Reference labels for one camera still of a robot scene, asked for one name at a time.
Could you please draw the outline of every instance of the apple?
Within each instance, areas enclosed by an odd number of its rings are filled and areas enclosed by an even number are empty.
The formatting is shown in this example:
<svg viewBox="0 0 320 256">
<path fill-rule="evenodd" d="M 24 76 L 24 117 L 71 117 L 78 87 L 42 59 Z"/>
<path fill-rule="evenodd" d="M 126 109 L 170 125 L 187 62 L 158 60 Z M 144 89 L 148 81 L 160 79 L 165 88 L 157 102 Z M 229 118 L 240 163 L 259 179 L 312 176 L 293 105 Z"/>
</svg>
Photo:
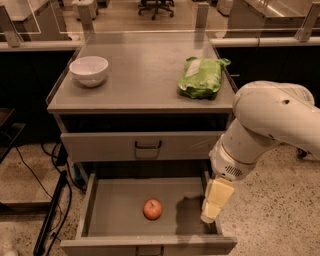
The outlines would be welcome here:
<svg viewBox="0 0 320 256">
<path fill-rule="evenodd" d="M 143 214 L 148 220 L 156 220 L 161 216 L 162 204 L 156 198 L 148 199 L 143 206 Z"/>
</svg>

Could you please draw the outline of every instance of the chair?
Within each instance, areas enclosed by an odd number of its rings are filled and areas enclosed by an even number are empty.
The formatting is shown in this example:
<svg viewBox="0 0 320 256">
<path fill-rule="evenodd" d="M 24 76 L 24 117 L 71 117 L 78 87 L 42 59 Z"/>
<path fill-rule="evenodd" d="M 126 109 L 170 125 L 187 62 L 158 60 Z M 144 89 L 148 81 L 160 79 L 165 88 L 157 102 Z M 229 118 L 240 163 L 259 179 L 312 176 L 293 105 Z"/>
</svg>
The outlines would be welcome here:
<svg viewBox="0 0 320 256">
<path fill-rule="evenodd" d="M 147 2 L 148 1 L 155 1 L 155 3 L 153 4 L 148 4 Z M 173 0 L 168 0 L 171 4 L 171 6 L 174 6 L 174 1 Z M 146 5 L 145 6 L 142 6 L 138 12 L 139 15 L 142 15 L 142 11 L 150 11 L 154 9 L 154 12 L 153 12 L 153 15 L 152 15 L 152 20 L 155 20 L 156 19 L 156 15 L 158 14 L 158 10 L 161 9 L 161 10 L 165 10 L 167 12 L 170 12 L 170 17 L 173 17 L 174 16 L 174 12 L 173 10 L 170 9 L 169 5 L 166 4 L 166 0 L 146 0 Z"/>
</svg>

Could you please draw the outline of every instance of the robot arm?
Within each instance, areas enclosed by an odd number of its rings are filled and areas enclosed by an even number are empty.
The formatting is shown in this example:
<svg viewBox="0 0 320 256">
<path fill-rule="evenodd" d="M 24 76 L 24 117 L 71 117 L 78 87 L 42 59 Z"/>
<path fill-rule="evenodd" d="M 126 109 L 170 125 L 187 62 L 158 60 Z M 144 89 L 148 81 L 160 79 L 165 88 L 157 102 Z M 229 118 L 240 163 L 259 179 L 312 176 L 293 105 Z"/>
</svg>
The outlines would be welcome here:
<svg viewBox="0 0 320 256">
<path fill-rule="evenodd" d="M 216 175 L 206 189 L 201 219 L 213 222 L 233 192 L 233 181 L 254 169 L 259 157 L 281 142 L 320 159 L 320 110 L 303 86 L 257 81 L 233 102 L 235 119 L 210 152 Z"/>
</svg>

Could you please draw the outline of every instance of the plastic bag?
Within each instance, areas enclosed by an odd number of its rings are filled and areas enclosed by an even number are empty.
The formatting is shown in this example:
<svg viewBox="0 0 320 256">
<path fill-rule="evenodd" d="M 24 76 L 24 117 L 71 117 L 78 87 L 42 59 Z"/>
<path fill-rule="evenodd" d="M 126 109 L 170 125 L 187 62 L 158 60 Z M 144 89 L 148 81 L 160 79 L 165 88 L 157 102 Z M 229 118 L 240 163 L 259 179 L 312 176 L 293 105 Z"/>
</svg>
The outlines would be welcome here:
<svg viewBox="0 0 320 256">
<path fill-rule="evenodd" d="M 190 98 L 208 98 L 221 87 L 222 70 L 231 63 L 228 59 L 190 57 L 178 86 Z"/>
</svg>

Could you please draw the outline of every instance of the floor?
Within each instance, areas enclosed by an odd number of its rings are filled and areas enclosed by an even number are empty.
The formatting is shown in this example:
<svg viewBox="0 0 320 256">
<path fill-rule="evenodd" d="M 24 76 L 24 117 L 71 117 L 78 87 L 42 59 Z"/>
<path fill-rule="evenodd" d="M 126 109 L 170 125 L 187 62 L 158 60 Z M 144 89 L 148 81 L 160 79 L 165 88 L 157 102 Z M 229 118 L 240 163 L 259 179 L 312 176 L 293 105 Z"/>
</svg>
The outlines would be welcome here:
<svg viewBox="0 0 320 256">
<path fill-rule="evenodd" d="M 150 14 L 138 16 L 137 4 L 137 1 L 111 0 L 108 8 L 101 9 L 94 21 L 95 30 L 192 29 L 194 26 L 196 3 L 192 1 L 176 0 L 173 7 L 175 16 L 170 18 L 167 13 L 161 13 L 155 21 L 151 20 Z M 211 14 L 208 26 L 223 30 L 227 18 L 219 14 L 214 6 L 209 11 Z M 74 19 L 68 8 L 64 15 L 70 33 L 76 37 L 81 26 L 79 21 Z M 56 155 L 59 146 L 55 147 L 53 142 L 17 146 L 0 165 L 1 201 L 50 200 L 35 176 L 48 194 L 52 195 L 59 173 L 53 166 L 50 155 Z M 72 163 L 69 166 L 73 175 Z M 71 183 L 70 177 L 68 179 L 72 188 L 72 203 L 58 239 L 52 246 L 50 255 L 53 256 L 66 255 L 60 248 L 59 241 L 75 237 L 84 200 L 82 191 Z M 229 255 L 320 255 L 319 181 L 320 162 L 312 156 L 298 159 L 296 149 L 292 146 L 281 144 L 263 155 L 255 170 L 245 180 L 235 183 L 235 193 L 220 214 L 224 236 L 238 239 L 237 246 Z M 65 187 L 59 202 L 63 213 L 68 202 L 69 191 Z M 61 218 L 59 210 L 54 225 L 61 223 Z M 1 216 L 0 255 L 11 247 L 20 256 L 33 255 L 43 220 L 44 216 L 37 214 Z M 46 249 L 51 241 L 50 235 Z"/>
</svg>

